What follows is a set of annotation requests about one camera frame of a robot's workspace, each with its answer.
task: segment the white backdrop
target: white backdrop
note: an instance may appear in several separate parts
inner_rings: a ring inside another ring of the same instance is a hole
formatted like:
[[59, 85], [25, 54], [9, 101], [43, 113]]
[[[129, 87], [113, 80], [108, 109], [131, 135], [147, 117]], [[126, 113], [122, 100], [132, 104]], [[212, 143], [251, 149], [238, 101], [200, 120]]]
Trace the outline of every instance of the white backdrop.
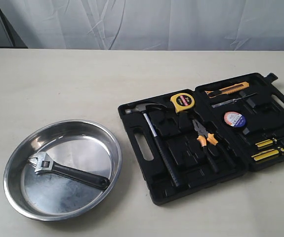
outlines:
[[284, 0], [0, 0], [29, 48], [284, 50]]

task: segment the claw hammer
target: claw hammer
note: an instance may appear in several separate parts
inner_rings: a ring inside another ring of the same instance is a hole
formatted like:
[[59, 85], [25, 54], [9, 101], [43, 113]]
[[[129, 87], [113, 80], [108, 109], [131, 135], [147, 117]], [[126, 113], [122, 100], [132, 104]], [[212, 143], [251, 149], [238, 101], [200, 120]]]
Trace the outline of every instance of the claw hammer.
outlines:
[[165, 163], [165, 166], [169, 172], [169, 175], [171, 176], [171, 179], [173, 181], [173, 184], [175, 187], [179, 188], [181, 186], [184, 185], [184, 182], [178, 172], [178, 170], [176, 169], [176, 166], [174, 164], [173, 158], [171, 157], [170, 152], [168, 151], [167, 147], [164, 145], [163, 141], [161, 140], [161, 138], [158, 136], [158, 134], [156, 133], [147, 113], [146, 113], [146, 106], [154, 106], [155, 108], [158, 108], [160, 106], [164, 107], [164, 105], [161, 104], [156, 104], [156, 103], [143, 103], [143, 104], [139, 104], [137, 106], [135, 106], [135, 108], [133, 109], [126, 109], [125, 113], [126, 114], [131, 114], [134, 112], [138, 112], [138, 113], [142, 113], [151, 132], [152, 135], [154, 137], [154, 141], [155, 144], [161, 154], [162, 160]]

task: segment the table surface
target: table surface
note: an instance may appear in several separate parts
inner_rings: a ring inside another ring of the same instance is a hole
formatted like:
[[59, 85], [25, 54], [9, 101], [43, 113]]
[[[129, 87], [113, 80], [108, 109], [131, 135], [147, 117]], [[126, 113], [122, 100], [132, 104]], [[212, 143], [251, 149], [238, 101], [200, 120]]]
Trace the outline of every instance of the table surface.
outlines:
[[[127, 102], [253, 72], [275, 73], [274, 86], [284, 93], [284, 52], [0, 49], [0, 237], [284, 236], [284, 162], [156, 206], [117, 111]], [[92, 120], [115, 134], [120, 178], [80, 217], [30, 220], [4, 195], [4, 167], [29, 134], [65, 119]]]

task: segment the metal pan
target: metal pan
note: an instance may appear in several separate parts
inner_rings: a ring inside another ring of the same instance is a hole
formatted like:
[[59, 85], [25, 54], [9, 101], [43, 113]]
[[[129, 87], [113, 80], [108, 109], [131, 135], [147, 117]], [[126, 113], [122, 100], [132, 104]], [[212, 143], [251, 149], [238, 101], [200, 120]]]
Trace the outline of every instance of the metal pan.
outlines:
[[[59, 164], [105, 176], [110, 185], [102, 191], [54, 173], [36, 175], [27, 163], [36, 152], [47, 152]], [[101, 202], [117, 181], [121, 165], [119, 143], [105, 127], [85, 120], [61, 121], [34, 132], [16, 148], [4, 171], [4, 192], [26, 217], [64, 220]]]

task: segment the yellow tape measure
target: yellow tape measure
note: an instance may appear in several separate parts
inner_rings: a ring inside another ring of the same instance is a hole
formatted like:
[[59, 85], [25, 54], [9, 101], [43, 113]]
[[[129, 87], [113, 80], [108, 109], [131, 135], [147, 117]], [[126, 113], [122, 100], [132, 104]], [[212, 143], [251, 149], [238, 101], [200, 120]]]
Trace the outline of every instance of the yellow tape measure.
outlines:
[[176, 113], [188, 110], [195, 105], [194, 98], [187, 93], [178, 93], [171, 96], [170, 101], [173, 103], [176, 109]]

